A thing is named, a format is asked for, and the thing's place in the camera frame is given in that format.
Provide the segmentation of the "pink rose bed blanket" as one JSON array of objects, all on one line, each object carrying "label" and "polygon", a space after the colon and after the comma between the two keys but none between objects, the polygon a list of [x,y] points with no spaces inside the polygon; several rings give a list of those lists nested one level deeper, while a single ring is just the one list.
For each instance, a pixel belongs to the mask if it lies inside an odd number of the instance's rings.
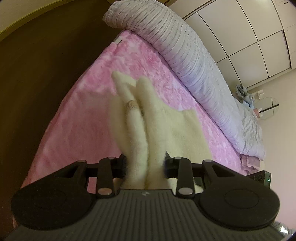
[{"label": "pink rose bed blanket", "polygon": [[146,40],[123,31],[95,60],[67,93],[41,140],[29,172],[27,186],[77,160],[97,163],[123,153],[130,141],[118,139],[118,125],[124,124],[126,107],[117,95],[111,74],[127,74],[138,80],[146,76],[159,97],[162,110],[160,130],[165,133],[167,151],[193,163],[212,159],[242,172],[236,152],[164,58]]}]

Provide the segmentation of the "mauve pillow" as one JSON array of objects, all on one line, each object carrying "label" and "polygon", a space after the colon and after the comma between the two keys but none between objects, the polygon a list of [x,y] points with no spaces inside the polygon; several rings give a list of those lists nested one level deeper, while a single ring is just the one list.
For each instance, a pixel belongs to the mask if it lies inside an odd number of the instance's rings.
[{"label": "mauve pillow", "polygon": [[254,156],[241,155],[241,168],[249,175],[260,170],[260,160]]}]

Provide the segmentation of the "oval vanity mirror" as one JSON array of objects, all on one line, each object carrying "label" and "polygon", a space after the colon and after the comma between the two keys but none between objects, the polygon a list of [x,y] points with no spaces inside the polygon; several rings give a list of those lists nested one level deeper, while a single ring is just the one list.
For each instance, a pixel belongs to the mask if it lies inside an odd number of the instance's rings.
[{"label": "oval vanity mirror", "polygon": [[258,100],[254,107],[258,110],[258,118],[260,120],[265,120],[274,116],[278,112],[280,104],[274,97],[265,97]]}]

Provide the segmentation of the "cream wardrobe doors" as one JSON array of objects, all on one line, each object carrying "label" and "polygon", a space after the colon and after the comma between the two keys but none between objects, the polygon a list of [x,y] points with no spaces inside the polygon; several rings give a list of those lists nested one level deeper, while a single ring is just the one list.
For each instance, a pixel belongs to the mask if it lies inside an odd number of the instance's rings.
[{"label": "cream wardrobe doors", "polygon": [[170,9],[200,37],[231,91],[295,69],[291,1],[175,1]]}]

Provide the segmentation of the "grey striped duvet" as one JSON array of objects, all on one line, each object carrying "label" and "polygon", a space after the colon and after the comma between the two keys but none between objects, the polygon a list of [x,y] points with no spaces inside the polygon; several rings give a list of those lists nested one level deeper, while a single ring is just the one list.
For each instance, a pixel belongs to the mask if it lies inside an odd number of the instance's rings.
[{"label": "grey striped duvet", "polygon": [[266,158],[256,115],[233,97],[203,42],[180,16],[158,1],[116,1],[103,20],[149,42],[238,153]]}]

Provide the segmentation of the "cream knitted sweater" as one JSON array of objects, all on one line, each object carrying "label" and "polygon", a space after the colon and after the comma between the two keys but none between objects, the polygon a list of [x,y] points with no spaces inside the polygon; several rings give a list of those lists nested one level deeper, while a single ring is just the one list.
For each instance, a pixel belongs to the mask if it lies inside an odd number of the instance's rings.
[{"label": "cream knitted sweater", "polygon": [[126,156],[124,189],[171,189],[177,179],[167,179],[165,154],[200,164],[212,154],[193,109],[178,111],[165,104],[147,77],[134,80],[112,72],[117,95],[110,104],[110,129]]}]

